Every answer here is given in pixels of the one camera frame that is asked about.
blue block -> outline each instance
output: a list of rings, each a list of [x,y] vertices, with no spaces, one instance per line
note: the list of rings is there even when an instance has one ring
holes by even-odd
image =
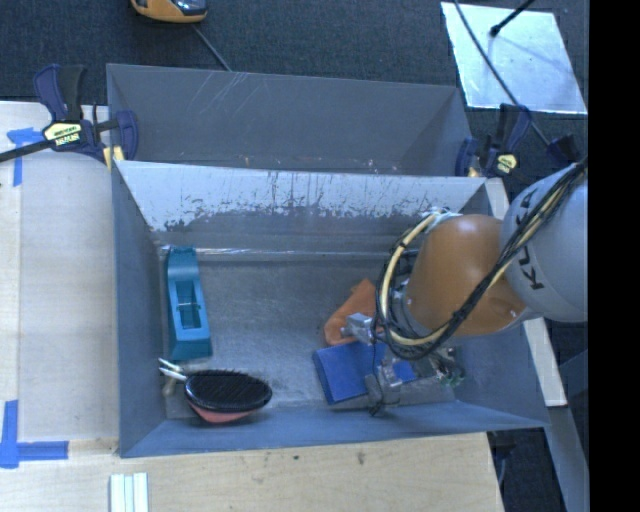
[[[367,394],[364,378],[377,371],[384,358],[386,345],[374,347],[361,341],[322,348],[313,354],[313,362],[329,405]],[[411,365],[400,361],[393,366],[403,381],[415,380]]]
[[[172,246],[166,271],[169,359],[184,361],[211,356],[211,331],[195,249]]]

black cable on floor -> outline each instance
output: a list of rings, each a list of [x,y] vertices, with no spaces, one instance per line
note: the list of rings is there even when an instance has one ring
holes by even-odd
[[[200,39],[202,39],[202,42],[207,46],[207,48],[209,48],[209,50],[211,50],[211,53],[213,53],[215,55],[216,59],[218,59],[218,62],[220,62],[220,64],[222,64],[222,67],[224,69],[226,69],[227,71],[231,71],[231,68],[229,67],[229,64],[227,64],[227,62],[222,58],[222,55],[220,55],[218,50],[216,50],[213,47],[213,45],[205,37],[205,35],[202,33],[202,31],[198,27],[196,27],[195,25],[191,25],[191,28],[194,30],[194,32],[196,34],[198,34],[198,37]]]
[[[462,23],[464,24],[465,28],[467,29],[467,32],[469,33],[469,36],[471,37],[471,40],[473,41],[473,44],[475,44],[476,48],[478,49],[478,52],[480,52],[480,55],[482,55],[482,58],[487,63],[487,66],[489,66],[489,69],[493,73],[493,76],[495,76],[496,80],[500,83],[500,86],[504,89],[504,92],[507,94],[507,96],[509,96],[509,98],[511,99],[513,104],[514,105],[520,105],[521,103],[517,100],[517,98],[511,92],[509,87],[507,87],[507,84],[504,82],[504,80],[502,79],[502,77],[498,73],[498,70],[494,67],[493,63],[489,59],[489,56],[486,54],[486,52],[482,48],[482,45],[480,44],[480,41],[478,41],[478,38],[473,33],[473,30],[471,29],[471,26],[469,25],[469,22],[467,21],[466,16],[462,12],[462,8],[460,7],[460,4],[458,3],[458,0],[453,0],[453,3],[456,6],[456,10],[458,11],[458,15],[460,16],[460,19],[462,20]],[[531,120],[531,128],[533,128],[533,131],[536,132],[536,134],[538,135],[540,140],[544,143],[544,145],[545,146],[549,146],[549,144],[550,144],[549,140],[544,136],[544,133],[542,133],[542,130],[538,127],[538,125],[536,125],[536,123],[533,121],[533,119]]]

orange object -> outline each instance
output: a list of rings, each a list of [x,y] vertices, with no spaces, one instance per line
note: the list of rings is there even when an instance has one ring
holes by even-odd
[[[197,23],[207,15],[206,0],[130,0],[139,14],[167,23]]]
[[[324,324],[324,339],[328,345],[341,345],[355,341],[354,336],[343,337],[340,329],[347,325],[347,317],[354,313],[373,316],[376,312],[376,287],[363,279],[351,288],[351,296]]]
[[[461,215],[436,226],[420,248],[409,279],[406,305],[428,329],[447,322],[500,255],[502,221]],[[490,334],[512,324],[525,308],[504,276],[489,288],[456,334]]]

hairbrush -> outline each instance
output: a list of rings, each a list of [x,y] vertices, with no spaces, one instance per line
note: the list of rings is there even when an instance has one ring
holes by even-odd
[[[235,370],[198,370],[159,359],[160,371],[184,382],[184,395],[191,408],[209,423],[234,421],[264,407],[271,400],[271,387],[261,379]]]

black carpet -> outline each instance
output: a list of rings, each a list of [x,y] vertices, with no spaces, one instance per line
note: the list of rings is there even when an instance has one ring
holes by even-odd
[[[519,0],[465,2],[516,8]],[[459,86],[439,1],[434,0],[209,0],[199,29],[234,71]],[[539,0],[531,10],[552,12],[578,85],[589,104],[589,0]],[[0,0],[0,99],[35,101],[34,74],[51,63],[87,67],[81,101],[107,103],[107,63],[223,69],[192,27],[149,23],[128,0]],[[468,109],[471,132],[494,133],[497,111]],[[584,116],[536,113],[551,140],[572,134],[584,155]],[[529,134],[519,148],[520,171],[533,179],[556,170]],[[526,185],[505,178],[509,198]],[[548,322],[558,364],[587,348],[587,325]],[[588,456],[588,392],[572,400]],[[563,511],[543,431],[497,434],[513,445],[506,459],[507,512]]]

